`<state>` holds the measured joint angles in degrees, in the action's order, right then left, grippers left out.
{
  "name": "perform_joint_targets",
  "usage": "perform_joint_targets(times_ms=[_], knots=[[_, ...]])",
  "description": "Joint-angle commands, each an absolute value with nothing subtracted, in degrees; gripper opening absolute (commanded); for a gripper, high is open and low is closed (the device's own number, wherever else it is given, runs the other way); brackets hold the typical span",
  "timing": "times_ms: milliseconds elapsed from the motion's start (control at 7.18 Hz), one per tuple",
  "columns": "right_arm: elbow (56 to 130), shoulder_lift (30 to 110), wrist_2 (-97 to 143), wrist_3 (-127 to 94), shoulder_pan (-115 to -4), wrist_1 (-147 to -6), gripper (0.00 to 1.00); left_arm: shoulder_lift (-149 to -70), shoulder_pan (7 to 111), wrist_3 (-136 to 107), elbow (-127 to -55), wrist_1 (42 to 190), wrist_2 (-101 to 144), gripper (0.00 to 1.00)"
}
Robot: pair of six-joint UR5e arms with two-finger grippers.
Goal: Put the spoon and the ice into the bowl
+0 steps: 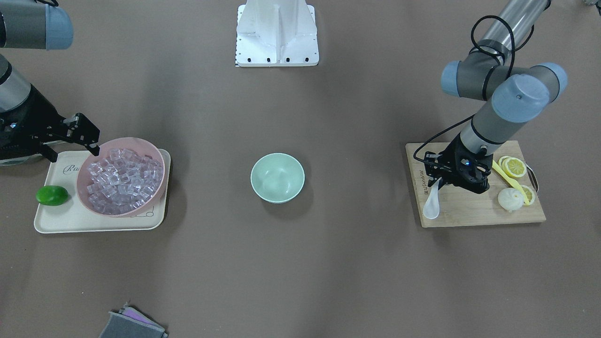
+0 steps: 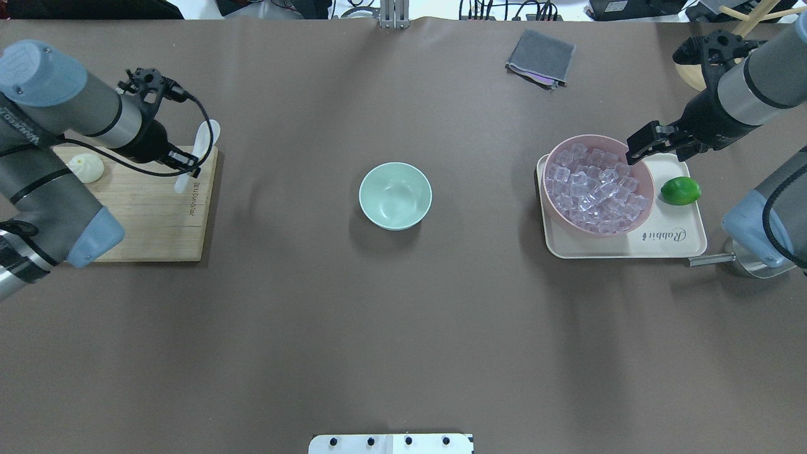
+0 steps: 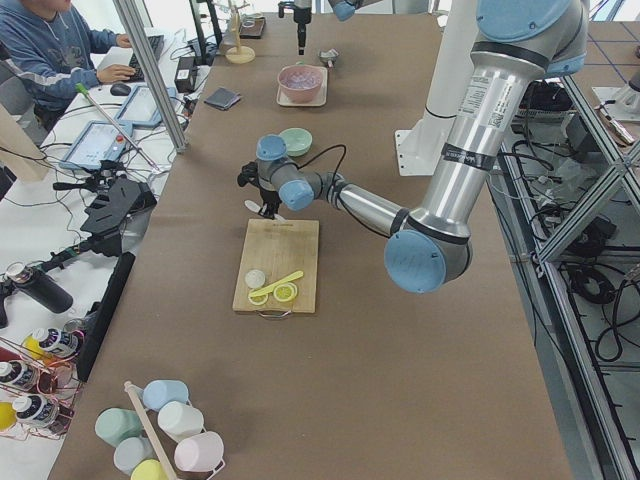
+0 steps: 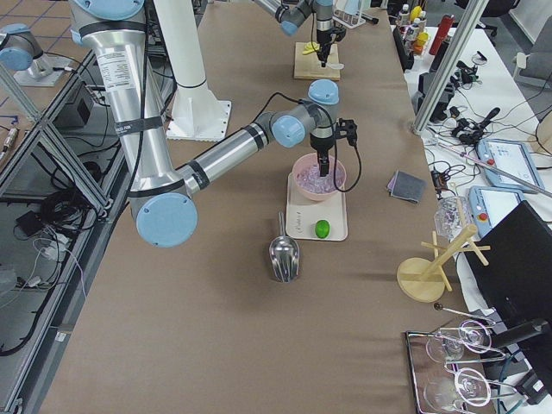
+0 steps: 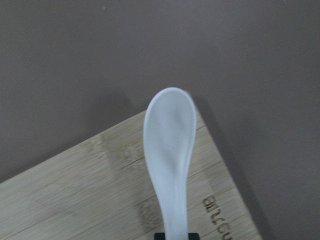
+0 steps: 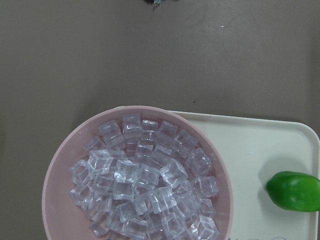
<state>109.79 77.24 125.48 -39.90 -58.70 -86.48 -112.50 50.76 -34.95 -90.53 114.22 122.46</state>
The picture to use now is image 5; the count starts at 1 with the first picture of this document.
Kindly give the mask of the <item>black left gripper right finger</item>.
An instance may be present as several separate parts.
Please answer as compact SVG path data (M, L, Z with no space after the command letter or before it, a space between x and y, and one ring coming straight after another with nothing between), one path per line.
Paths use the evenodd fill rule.
M200 235L197 232L189 232L188 240L200 240Z

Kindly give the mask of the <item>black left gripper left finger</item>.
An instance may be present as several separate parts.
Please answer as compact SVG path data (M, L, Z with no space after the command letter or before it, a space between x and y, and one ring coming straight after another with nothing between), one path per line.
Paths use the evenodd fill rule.
M153 235L153 240L166 240L166 235L164 232L156 232Z

